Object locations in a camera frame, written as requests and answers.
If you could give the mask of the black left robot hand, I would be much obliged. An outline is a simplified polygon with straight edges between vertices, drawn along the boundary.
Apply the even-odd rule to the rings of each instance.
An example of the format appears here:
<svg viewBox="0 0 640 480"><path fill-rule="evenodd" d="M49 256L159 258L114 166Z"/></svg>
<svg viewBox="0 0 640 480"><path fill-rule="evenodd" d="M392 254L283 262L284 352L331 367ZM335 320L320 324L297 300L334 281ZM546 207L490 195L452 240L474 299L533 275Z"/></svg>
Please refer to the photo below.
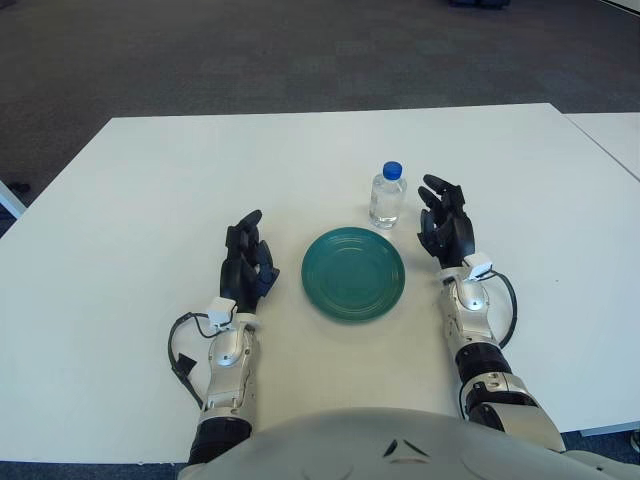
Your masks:
<svg viewBox="0 0 640 480"><path fill-rule="evenodd" d="M255 314L259 300L268 294L280 273L267 242L260 239L261 218L262 212L254 210L226 232L220 296L234 300L239 313Z"/></svg>

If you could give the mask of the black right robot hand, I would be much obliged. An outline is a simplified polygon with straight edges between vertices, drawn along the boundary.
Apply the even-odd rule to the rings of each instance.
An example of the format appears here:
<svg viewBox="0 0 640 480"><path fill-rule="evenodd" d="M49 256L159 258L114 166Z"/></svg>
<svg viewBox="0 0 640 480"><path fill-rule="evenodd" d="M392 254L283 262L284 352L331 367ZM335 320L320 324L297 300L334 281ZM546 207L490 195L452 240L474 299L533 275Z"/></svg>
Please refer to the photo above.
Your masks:
<svg viewBox="0 0 640 480"><path fill-rule="evenodd" d="M423 181L424 186L418 188L425 204L418 240L442 269L460 267L466 256L475 253L473 226L464 211L462 188L430 174Z"/></svg>

